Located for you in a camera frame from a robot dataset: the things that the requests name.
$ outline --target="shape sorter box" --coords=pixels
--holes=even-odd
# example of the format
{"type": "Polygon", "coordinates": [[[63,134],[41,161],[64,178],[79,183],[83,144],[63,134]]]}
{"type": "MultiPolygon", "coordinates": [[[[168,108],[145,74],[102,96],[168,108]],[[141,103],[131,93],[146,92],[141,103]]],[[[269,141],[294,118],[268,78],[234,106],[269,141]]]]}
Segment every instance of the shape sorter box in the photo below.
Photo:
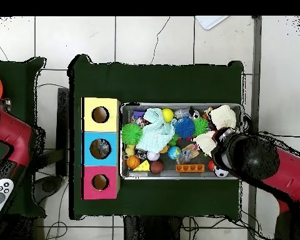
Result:
{"type": "Polygon", "coordinates": [[[119,106],[117,99],[82,98],[82,199],[116,199],[120,188],[119,106]],[[106,120],[102,121],[94,115],[95,110],[101,108],[101,112],[106,112],[106,120]],[[105,140],[109,145],[109,154],[105,158],[97,159],[91,154],[90,148],[96,140],[105,140]],[[107,179],[107,187],[103,190],[93,186],[94,177],[99,175],[107,179]]]}
{"type": "Polygon", "coordinates": [[[119,130],[119,107],[117,99],[84,97],[84,131],[115,133],[119,130]],[[97,108],[103,108],[107,112],[105,122],[96,122],[93,119],[93,112],[97,108]]]}
{"type": "Polygon", "coordinates": [[[85,166],[83,178],[82,199],[116,199],[120,189],[120,177],[118,168],[115,166],[85,166]],[[103,175],[109,180],[109,184],[104,190],[97,190],[93,186],[94,177],[103,175]]]}

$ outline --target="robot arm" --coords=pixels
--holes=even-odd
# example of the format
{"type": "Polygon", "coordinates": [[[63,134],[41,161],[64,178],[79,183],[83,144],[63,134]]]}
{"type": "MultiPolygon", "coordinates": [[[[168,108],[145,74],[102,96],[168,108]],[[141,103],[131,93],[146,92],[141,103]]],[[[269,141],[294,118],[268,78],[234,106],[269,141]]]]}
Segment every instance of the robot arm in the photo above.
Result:
{"type": "Polygon", "coordinates": [[[37,134],[6,112],[0,100],[0,143],[9,151],[0,160],[0,220],[14,201],[36,148],[37,134]]]}
{"type": "Polygon", "coordinates": [[[300,158],[261,136],[222,128],[211,152],[216,166],[278,200],[275,240],[300,240],[300,158]]]}

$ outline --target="white cloth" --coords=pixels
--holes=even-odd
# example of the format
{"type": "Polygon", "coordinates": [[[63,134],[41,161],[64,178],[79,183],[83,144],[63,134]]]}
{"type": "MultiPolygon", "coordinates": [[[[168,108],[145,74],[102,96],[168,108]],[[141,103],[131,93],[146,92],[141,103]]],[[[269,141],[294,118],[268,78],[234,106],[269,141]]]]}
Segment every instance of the white cloth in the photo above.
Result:
{"type": "Polygon", "coordinates": [[[211,157],[211,151],[217,146],[216,142],[212,140],[215,131],[209,131],[204,134],[200,134],[193,139],[194,142],[200,147],[200,149],[211,157]]]}
{"type": "Polygon", "coordinates": [[[236,113],[234,113],[228,105],[222,105],[213,109],[209,115],[211,116],[211,121],[216,126],[217,130],[222,127],[236,128],[236,113]]]}

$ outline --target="orange ball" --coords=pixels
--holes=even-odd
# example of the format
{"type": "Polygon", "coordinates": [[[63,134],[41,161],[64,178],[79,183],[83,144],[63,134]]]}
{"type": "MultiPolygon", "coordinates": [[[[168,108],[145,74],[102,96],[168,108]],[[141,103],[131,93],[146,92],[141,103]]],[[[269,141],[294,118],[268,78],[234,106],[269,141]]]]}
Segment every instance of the orange ball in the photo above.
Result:
{"type": "Polygon", "coordinates": [[[129,156],[126,160],[128,168],[135,169],[140,165],[140,159],[136,156],[129,156]]]}

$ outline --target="yellow ball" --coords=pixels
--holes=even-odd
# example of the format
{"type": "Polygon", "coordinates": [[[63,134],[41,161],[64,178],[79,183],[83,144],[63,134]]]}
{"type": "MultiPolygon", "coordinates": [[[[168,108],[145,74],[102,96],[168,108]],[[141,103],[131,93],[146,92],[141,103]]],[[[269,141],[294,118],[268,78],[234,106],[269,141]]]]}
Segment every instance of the yellow ball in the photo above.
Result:
{"type": "Polygon", "coordinates": [[[172,110],[163,109],[162,113],[163,113],[163,118],[166,121],[166,123],[170,123],[173,120],[174,113],[172,110]]]}

